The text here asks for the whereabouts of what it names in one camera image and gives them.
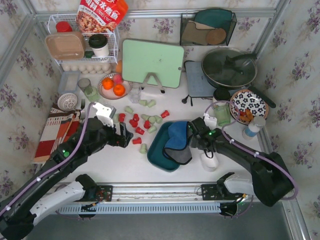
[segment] white jar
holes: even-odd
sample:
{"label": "white jar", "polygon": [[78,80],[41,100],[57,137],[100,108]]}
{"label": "white jar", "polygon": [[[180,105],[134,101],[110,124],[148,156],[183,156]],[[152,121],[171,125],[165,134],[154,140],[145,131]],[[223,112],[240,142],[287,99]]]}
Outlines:
{"label": "white jar", "polygon": [[266,125],[266,120],[262,116],[255,116],[253,120],[242,132],[242,137],[251,140]]}
{"label": "white jar", "polygon": [[94,34],[89,38],[89,46],[97,57],[109,56],[108,38],[103,34]]}

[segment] clear glass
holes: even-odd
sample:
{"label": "clear glass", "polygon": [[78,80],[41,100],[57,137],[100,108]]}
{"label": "clear glass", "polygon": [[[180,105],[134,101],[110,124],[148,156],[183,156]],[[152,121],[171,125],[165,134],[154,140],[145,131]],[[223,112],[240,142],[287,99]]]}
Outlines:
{"label": "clear glass", "polygon": [[140,84],[134,83],[131,91],[128,93],[129,99],[133,104],[137,104],[141,98],[141,86]]}
{"label": "clear glass", "polygon": [[230,110],[227,104],[225,105],[214,105],[213,106],[214,116],[217,119],[218,126],[222,127],[226,124],[231,123]]}
{"label": "clear glass", "polygon": [[78,86],[90,102],[99,102],[100,94],[98,89],[91,86],[91,82],[88,78],[81,78],[78,81]]}

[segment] fork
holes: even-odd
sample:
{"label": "fork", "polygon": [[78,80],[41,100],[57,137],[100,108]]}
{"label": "fork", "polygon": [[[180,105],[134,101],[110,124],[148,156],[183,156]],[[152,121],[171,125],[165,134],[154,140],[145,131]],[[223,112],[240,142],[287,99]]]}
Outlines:
{"label": "fork", "polygon": [[81,112],[80,112],[80,120],[84,120],[86,118],[86,110],[84,110],[86,106],[86,100],[84,98],[81,99]]}

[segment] wooden board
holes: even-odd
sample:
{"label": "wooden board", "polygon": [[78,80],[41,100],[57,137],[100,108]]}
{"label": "wooden board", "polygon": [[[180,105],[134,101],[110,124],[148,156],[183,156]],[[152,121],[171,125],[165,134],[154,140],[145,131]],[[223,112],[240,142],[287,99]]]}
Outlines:
{"label": "wooden board", "polygon": [[[122,51],[124,80],[143,83],[148,73],[155,73],[163,87],[179,86],[185,53],[182,46],[126,39]],[[153,76],[148,84],[158,85]]]}

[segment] black jar lid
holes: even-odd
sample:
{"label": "black jar lid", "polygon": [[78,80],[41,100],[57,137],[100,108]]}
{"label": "black jar lid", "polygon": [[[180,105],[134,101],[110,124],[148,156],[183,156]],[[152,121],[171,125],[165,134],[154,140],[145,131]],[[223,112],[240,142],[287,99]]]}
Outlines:
{"label": "black jar lid", "polygon": [[228,101],[231,95],[227,89],[219,87],[213,92],[213,97],[217,101]]}
{"label": "black jar lid", "polygon": [[108,39],[103,34],[94,34],[89,38],[89,46],[93,49],[100,49],[107,45]]}

